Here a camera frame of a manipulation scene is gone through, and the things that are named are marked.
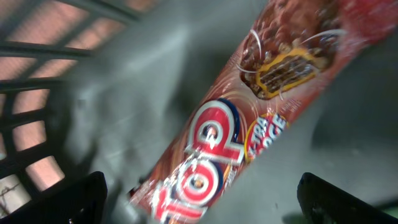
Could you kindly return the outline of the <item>grey plastic basket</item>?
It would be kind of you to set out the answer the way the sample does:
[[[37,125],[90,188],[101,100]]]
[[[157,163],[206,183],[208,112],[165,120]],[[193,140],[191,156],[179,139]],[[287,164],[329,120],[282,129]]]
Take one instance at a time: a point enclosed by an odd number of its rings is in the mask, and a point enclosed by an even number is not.
[[[1,219],[93,172],[101,223],[161,223],[129,192],[269,1],[2,1]],[[397,218],[397,27],[365,47],[197,223],[309,223],[312,173]]]

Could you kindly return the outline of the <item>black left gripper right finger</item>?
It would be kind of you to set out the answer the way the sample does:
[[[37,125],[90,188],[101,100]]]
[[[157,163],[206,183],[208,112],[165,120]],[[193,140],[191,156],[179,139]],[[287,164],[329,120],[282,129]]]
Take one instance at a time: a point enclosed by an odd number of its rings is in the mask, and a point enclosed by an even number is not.
[[[297,199],[309,223],[397,223],[397,218],[306,172]]]

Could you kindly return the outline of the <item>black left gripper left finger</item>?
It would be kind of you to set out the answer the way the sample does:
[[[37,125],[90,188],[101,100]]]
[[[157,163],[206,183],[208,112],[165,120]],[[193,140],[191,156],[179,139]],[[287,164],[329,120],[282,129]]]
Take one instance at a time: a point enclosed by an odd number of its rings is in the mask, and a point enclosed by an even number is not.
[[[100,224],[108,189],[104,174],[96,171],[40,200],[22,206],[1,219],[3,224]]]

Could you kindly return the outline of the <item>red Top chocolate bar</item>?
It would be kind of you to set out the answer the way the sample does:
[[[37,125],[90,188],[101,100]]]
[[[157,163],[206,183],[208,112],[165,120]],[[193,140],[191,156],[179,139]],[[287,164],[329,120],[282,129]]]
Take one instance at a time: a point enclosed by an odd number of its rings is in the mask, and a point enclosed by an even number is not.
[[[396,27],[394,0],[269,1],[130,203],[161,223],[199,222],[345,66]]]

